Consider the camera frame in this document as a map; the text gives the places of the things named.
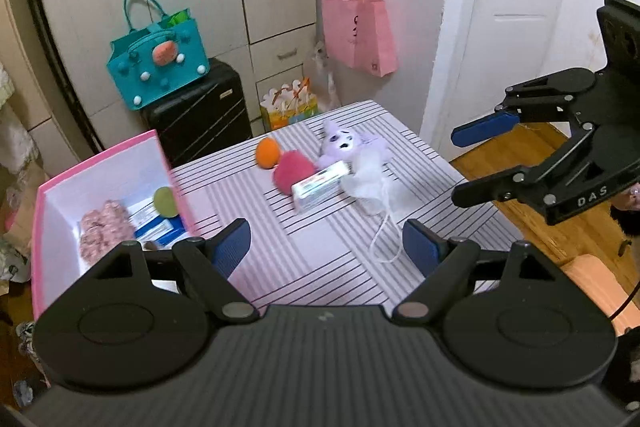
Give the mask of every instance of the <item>drawer handle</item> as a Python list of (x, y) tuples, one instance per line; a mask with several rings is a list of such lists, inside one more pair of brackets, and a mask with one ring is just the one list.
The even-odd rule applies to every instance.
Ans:
[(280, 60), (287, 60), (287, 58), (295, 57), (298, 54), (298, 48), (293, 48), (290, 52), (277, 55)]

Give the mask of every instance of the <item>teal felt bag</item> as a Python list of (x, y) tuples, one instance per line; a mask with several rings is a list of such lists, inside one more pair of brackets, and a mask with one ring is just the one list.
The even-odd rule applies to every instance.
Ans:
[(124, 0), (129, 33), (111, 42), (107, 63), (113, 82), (131, 110), (139, 110), (209, 73), (209, 60), (189, 9), (169, 16), (158, 1), (149, 1), (160, 10), (162, 20), (143, 30), (134, 29)]

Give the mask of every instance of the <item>person's hand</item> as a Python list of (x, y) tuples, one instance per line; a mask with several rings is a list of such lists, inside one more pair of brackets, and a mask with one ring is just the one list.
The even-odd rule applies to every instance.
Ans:
[(611, 198), (611, 204), (618, 210), (640, 210), (640, 183)]

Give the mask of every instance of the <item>table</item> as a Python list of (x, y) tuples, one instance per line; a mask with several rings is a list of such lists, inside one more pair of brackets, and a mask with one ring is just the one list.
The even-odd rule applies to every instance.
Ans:
[[(393, 158), (385, 167), (392, 181), (392, 217), (400, 227), (416, 218), (442, 237), (469, 237), (483, 248), (509, 250), (522, 234), (492, 203), (458, 208), (450, 201), (463, 176), (376, 102), (348, 105), (270, 133), (283, 150), (318, 158), (322, 122), (384, 137)], [(238, 217), (249, 221), (252, 245), (229, 278), (261, 312), (269, 304), (383, 305), (390, 312), (424, 277), (404, 251), (392, 263), (367, 252), (382, 216), (367, 216), (353, 198), (339, 194), (297, 214), (291, 197), (273, 185), (273, 171), (255, 164), (263, 137), (174, 169), (193, 213), (198, 234), (209, 238)], [(398, 232), (386, 225), (377, 257), (391, 259)]]

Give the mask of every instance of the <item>suitcase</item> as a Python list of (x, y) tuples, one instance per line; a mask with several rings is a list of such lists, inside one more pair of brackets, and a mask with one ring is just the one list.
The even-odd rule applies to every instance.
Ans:
[(215, 58), (209, 64), (206, 76), (140, 110), (172, 168), (252, 137), (240, 77)]

